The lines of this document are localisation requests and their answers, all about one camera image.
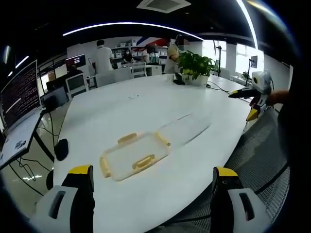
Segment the potted plant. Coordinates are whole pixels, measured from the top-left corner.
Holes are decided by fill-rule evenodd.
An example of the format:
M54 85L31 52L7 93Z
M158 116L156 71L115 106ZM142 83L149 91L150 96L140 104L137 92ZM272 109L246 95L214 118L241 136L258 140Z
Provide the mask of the potted plant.
M185 51L178 59L178 67L183 74L184 82L195 86L206 86L210 71L215 69L211 58Z
M249 74L246 71L244 71L243 74L242 74L242 78L244 80L246 80L247 78L249 79Z

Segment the floor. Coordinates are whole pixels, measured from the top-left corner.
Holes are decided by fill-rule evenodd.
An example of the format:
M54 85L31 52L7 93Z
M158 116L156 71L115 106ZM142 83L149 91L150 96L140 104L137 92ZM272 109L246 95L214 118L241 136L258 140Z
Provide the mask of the floor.
M54 134L59 134L68 107L69 102L51 112ZM52 125L50 115L45 114L38 127L44 127L51 132ZM40 128L37 129L37 132L44 144L54 155L52 135L46 130ZM37 160L48 170L53 169L53 162L43 152L35 139L33 139L31 143L29 153L25 154L22 158ZM46 188L46 178L49 171L47 171L37 162L21 160L21 163L23 165L28 164L33 174L27 166L25 168L29 174L25 171L24 168L19 167L18 161L13 161L11 163L11 166L16 171L16 173L30 186L38 190L43 195L46 194L48 191ZM6 188L11 194L17 207L26 217L31 217L35 212L35 204L40 200L41 195L39 195L31 188L29 188L26 184L24 184L24 182L22 182L18 178L18 176L12 171L9 166L5 167L1 171L1 175L6 184Z

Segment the computer monitor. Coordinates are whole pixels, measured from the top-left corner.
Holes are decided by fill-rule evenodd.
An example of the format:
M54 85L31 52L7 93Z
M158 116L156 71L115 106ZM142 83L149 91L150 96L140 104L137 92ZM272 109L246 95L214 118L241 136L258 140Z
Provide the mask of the computer monitor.
M70 70L70 67L75 65L76 67L82 67L86 65L86 56L84 54L71 57L65 61L67 70Z
M7 131L42 108L37 86L37 62L30 63L15 75L2 89L0 97L1 117Z

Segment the oval table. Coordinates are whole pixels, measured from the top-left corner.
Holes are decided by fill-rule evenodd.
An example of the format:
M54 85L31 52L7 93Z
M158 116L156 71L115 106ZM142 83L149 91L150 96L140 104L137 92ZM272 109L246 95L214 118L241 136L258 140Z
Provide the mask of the oval table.
M243 86L210 76L227 91ZM249 104L224 91L176 85L167 75L114 83L78 96L70 103L59 139L69 154L55 161L54 184L75 166L93 165L94 232L142 233L187 207L211 183L213 168L223 166L245 127ZM150 168L121 182L104 178L103 151L121 137L152 132L188 113L208 115L210 127Z

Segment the green leaves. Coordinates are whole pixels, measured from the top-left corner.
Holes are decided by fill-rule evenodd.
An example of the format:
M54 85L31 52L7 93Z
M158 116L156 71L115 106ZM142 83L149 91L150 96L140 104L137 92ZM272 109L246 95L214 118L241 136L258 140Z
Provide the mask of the green leaves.
M186 51L179 55L180 71L183 74L192 75L192 79L196 80L200 75L209 76L211 70L214 70L215 65L212 64L212 59L202 57L199 54L194 54L191 51Z

